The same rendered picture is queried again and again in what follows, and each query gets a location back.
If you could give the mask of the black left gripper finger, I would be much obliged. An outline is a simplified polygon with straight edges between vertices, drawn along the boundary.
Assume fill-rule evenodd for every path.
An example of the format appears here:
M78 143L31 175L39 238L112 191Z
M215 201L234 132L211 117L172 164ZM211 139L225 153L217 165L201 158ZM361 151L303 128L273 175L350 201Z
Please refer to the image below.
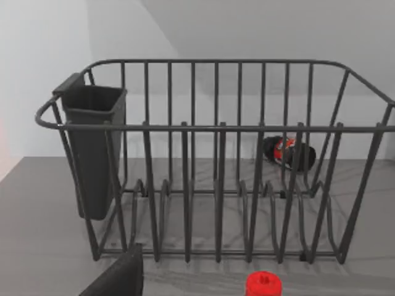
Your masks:
M114 261L78 296L143 296L144 261L142 244Z

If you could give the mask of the dark grey cutlery holder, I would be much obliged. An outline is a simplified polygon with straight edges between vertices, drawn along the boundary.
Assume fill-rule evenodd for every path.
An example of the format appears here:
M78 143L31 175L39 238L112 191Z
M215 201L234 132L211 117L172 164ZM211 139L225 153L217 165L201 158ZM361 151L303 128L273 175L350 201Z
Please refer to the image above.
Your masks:
M79 73L71 74L55 90L59 94L66 122L81 125L122 125L125 122L126 94L122 88L86 85ZM109 157L105 133L75 131L75 152L80 160L88 214L103 220L112 202Z

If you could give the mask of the red bottle cap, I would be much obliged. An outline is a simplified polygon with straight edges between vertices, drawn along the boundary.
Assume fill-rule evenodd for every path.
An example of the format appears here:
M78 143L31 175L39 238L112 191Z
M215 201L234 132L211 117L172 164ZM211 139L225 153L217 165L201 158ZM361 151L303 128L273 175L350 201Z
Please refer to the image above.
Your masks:
M248 275L244 296L282 296L281 279L268 271L255 271Z

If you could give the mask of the dark bottle with red label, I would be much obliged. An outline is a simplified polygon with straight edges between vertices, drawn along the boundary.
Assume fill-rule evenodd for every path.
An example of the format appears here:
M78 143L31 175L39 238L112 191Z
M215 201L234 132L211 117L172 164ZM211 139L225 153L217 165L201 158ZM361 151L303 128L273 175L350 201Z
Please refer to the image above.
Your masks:
M293 157L296 151L296 138L287 138L285 141L285 148L283 149L283 138L281 136L269 136L263 138L263 155L269 161L277 163L282 166L285 161L285 168L293 169ZM317 159L316 150L301 143L301 151L299 154L299 161L296 164L296 171L298 173L305 170L309 171L315 164Z

